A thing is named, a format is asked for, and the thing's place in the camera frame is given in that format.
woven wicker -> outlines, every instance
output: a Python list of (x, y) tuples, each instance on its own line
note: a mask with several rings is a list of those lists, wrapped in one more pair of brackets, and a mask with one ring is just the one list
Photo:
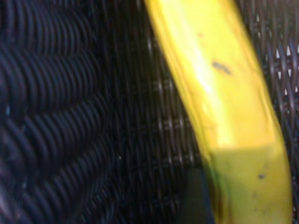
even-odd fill
[[(299, 3), (238, 5), (284, 133), (298, 223)], [(201, 161), (142, 0), (0, 10), (0, 223), (174, 223)]]

dark wicker weave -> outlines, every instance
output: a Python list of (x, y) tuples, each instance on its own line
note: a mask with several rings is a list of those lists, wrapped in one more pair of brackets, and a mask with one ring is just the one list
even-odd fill
[[(284, 132), (298, 223), (295, 2), (238, 4)], [(0, 0), (0, 12), (0, 223), (173, 223), (186, 170), (201, 163), (142, 0)]]
[[(238, 4), (284, 132), (297, 223), (299, 5), (295, 2), (239, 0)], [(185, 169), (201, 166), (190, 122), (142, 0), (101, 1), (99, 24), (106, 71), (112, 78), (114, 143), (123, 165), (124, 214), (131, 223), (173, 223)]]
[(122, 220), (93, 8), (0, 1), (1, 224)]

dark blemish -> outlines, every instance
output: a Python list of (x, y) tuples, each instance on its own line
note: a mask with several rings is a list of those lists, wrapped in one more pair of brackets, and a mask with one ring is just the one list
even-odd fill
[(214, 68), (220, 69), (220, 70), (224, 71), (226, 74), (230, 75), (230, 70), (225, 65), (220, 64), (219, 62), (213, 62), (212, 65)]
[(262, 180), (262, 179), (265, 178), (265, 176), (266, 176), (265, 174), (259, 174), (259, 175), (258, 175), (258, 178)]

wicker basket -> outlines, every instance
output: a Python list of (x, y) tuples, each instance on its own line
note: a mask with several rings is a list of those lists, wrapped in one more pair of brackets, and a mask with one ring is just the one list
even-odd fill
[[(298, 223), (299, 3), (238, 5), (283, 129)], [(0, 223), (174, 223), (201, 161), (142, 0), (0, 10)]]

banana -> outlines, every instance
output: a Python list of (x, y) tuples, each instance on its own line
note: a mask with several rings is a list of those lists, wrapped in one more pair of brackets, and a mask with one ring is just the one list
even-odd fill
[(215, 222), (290, 224), (284, 140), (236, 5), (144, 1), (197, 138)]

